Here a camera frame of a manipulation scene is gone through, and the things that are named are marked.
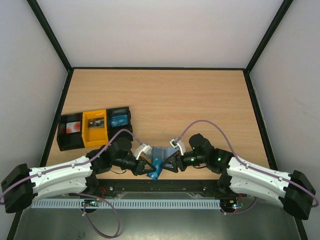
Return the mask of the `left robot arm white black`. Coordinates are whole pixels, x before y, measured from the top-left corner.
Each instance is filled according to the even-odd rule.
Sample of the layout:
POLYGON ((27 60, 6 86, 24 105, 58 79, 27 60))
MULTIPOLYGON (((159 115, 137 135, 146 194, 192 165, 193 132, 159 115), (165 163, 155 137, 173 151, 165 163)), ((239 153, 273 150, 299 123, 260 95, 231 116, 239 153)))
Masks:
POLYGON ((131 149, 131 141, 121 137, 65 163, 32 168, 20 164, 1 182, 0 204, 11 214, 45 198, 69 193, 93 194, 98 187, 97 175, 114 166, 135 176, 156 171, 144 158, 152 150, 150 145, 142 143, 134 152, 131 149))

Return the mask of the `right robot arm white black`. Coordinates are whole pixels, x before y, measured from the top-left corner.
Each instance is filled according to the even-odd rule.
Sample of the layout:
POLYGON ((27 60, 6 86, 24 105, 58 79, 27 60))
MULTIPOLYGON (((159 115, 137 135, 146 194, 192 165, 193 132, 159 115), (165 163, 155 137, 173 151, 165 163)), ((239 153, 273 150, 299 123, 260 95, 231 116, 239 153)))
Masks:
POLYGON ((281 172, 251 163, 230 151, 213 147, 199 133, 189 139, 191 151, 186 151, 181 141, 170 143, 178 152, 161 164, 162 169, 178 173, 189 166, 204 165, 220 175, 217 186, 222 195, 250 195, 283 208, 297 219, 309 219, 316 191, 304 173, 281 172))

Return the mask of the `teal leather card holder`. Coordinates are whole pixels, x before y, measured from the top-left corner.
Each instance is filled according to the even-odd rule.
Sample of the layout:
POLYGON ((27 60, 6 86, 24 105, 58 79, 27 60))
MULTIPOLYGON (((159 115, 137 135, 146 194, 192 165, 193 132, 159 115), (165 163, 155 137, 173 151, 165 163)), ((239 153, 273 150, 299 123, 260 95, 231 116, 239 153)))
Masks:
POLYGON ((166 160, 170 156, 174 155, 178 151, 177 148, 174 147, 152 147, 151 151, 146 154, 148 158, 153 162, 155 159, 159 159, 161 161, 166 160))

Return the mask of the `blue VIP card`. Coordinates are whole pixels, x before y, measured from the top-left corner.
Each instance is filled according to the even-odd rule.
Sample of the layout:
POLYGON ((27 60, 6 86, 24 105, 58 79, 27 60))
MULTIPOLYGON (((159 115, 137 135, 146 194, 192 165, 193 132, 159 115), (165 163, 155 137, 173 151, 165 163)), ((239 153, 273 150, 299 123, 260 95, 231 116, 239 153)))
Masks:
POLYGON ((163 159, 155 158, 151 164, 156 168, 154 172, 148 173, 146 176, 152 180, 157 180, 162 172, 161 164, 164 162, 163 159))

